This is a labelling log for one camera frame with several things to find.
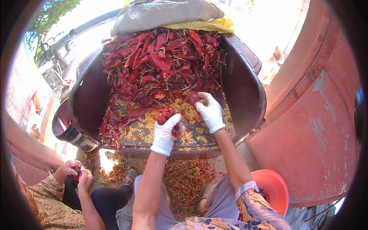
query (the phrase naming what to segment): yellow plastic bag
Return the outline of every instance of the yellow plastic bag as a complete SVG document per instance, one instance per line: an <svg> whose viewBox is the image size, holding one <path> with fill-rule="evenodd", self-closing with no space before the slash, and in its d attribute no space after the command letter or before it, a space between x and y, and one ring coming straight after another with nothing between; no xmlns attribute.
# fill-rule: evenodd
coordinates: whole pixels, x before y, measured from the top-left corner
<svg viewBox="0 0 368 230"><path fill-rule="evenodd" d="M125 5L131 3L134 0L124 0ZM162 27L170 29L196 29L205 31L218 31L219 33L234 33L234 24L231 18L225 13L223 18L214 18L207 22L201 20L182 22L182 23L172 23L168 25L162 25Z"/></svg>

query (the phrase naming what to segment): scissors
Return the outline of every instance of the scissors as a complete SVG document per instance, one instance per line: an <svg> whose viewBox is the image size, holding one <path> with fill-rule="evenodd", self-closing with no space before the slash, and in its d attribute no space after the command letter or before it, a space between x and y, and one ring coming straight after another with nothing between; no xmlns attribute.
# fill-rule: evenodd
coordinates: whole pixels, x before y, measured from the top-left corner
<svg viewBox="0 0 368 230"><path fill-rule="evenodd" d="M212 134L209 133L209 129L207 127L204 127L204 126L201 125L202 123L205 124L204 121L200 121L200 122L195 123L195 124L189 124L185 121L181 121L181 123L183 124L183 126L185 126L186 128L188 128L192 131L194 139L197 141L197 143L200 146L205 147L205 148L213 148L214 147L214 146L206 146L204 143L202 143L200 140L197 139L197 135L199 135L199 136L208 137L212 140L215 140L215 137ZM198 133L195 130L197 127L203 129L206 133L202 133L202 134Z"/></svg>

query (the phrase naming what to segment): black bucket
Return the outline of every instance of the black bucket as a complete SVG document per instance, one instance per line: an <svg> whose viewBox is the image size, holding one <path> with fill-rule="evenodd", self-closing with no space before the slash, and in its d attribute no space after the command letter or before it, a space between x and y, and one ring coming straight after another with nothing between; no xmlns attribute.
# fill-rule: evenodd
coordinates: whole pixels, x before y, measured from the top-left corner
<svg viewBox="0 0 368 230"><path fill-rule="evenodd" d="M81 134L77 128L71 124L68 99L61 103L55 113L54 119L52 120L52 133L57 139L67 141L84 152L90 152L97 148L97 144L94 141Z"/></svg>

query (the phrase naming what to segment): green leaves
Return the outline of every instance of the green leaves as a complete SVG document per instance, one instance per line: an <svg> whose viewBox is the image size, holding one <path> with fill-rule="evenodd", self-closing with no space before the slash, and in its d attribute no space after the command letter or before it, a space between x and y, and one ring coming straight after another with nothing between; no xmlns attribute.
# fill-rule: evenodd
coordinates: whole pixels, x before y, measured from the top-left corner
<svg viewBox="0 0 368 230"><path fill-rule="evenodd" d="M39 49L38 47L44 42L45 36L50 31L51 27L59 21L60 17L79 5L80 1L81 0L50 0L45 2L39 16L32 22L25 34L29 48L31 50L37 48L34 59L37 65L39 64L38 60L42 53L45 52L43 46ZM38 38L37 45L33 47L33 42L36 38Z"/></svg>

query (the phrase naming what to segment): forearm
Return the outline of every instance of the forearm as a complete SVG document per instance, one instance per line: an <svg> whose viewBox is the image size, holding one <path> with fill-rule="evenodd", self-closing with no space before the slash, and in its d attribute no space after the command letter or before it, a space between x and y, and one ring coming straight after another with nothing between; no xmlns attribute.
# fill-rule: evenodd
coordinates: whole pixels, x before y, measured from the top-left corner
<svg viewBox="0 0 368 230"><path fill-rule="evenodd" d="M224 157L227 174L234 190L236 191L243 184L253 180L249 168L236 150L236 147L224 128L217 130L213 135L219 143L222 156Z"/></svg>
<svg viewBox="0 0 368 230"><path fill-rule="evenodd" d="M67 178L67 175L65 175L61 168L59 167L56 172L52 174L52 176L60 183L64 183L65 179Z"/></svg>
<svg viewBox="0 0 368 230"><path fill-rule="evenodd" d="M147 223L153 228L155 226L155 216L160 203L161 183L166 158L167 156L153 151L148 157L146 169L134 199L133 229L139 229L138 226Z"/></svg>
<svg viewBox="0 0 368 230"><path fill-rule="evenodd" d="M86 225L86 229L106 229L102 218L98 214L95 206L93 205L91 196L88 191L79 191L79 200L81 201L83 218Z"/></svg>

